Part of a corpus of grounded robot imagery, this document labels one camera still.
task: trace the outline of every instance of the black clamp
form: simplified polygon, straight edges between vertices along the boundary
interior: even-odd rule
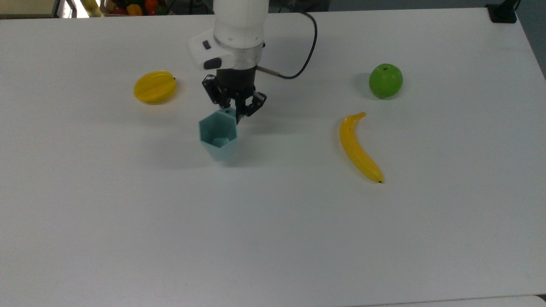
[[[243,116],[254,114],[267,99],[265,94],[256,91],[254,85],[243,88],[227,87],[218,80],[217,76],[211,74],[205,77],[202,84],[212,103],[218,104],[221,109],[229,108],[231,100],[235,100],[237,123]],[[247,104],[250,97],[252,97],[251,103]]]

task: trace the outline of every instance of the white table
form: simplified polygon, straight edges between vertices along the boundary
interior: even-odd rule
[[[0,20],[0,302],[342,307],[546,292],[546,82],[520,23],[485,9],[314,14],[298,79],[215,163],[216,110],[186,41],[213,16]],[[307,18],[268,16],[262,65],[289,74]],[[367,76],[404,73],[380,101]],[[145,73],[170,103],[132,96]],[[357,126],[384,184],[337,138]]]
[[[442,302],[400,304],[397,307],[545,307],[536,296],[448,300]]]

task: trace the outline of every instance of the green apple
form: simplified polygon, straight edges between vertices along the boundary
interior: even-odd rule
[[[370,89],[378,98],[391,97],[402,87],[402,72],[392,64],[381,64],[370,74]]]

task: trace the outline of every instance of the black cable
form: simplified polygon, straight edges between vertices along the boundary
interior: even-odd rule
[[[268,74],[271,74],[271,75],[274,75],[274,76],[277,76],[277,77],[280,77],[282,79],[295,79],[299,75],[301,75],[302,72],[304,72],[305,68],[307,67],[307,64],[309,64],[309,61],[311,60],[311,56],[313,55],[314,47],[317,44],[318,27],[317,27],[317,21],[313,18],[313,16],[311,16],[310,14],[308,14],[308,13],[306,13],[304,11],[300,11],[299,13],[304,14],[305,16],[309,17],[311,19],[311,21],[313,21],[313,27],[314,27],[313,45],[311,46],[311,50],[309,51],[309,55],[307,56],[307,60],[305,61],[305,64],[303,65],[303,67],[300,69],[300,71],[298,73],[296,73],[293,76],[285,76],[285,75],[282,75],[282,74],[280,74],[278,72],[275,72],[273,70],[263,68],[261,66],[258,66],[259,71],[264,72],[264,73],[268,73]]]

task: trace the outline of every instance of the banana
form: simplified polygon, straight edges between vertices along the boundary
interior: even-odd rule
[[[358,144],[354,134],[357,122],[366,116],[366,113],[358,113],[345,117],[340,127],[340,140],[347,156],[354,165],[369,179],[383,183],[383,174],[375,162],[366,154]]]

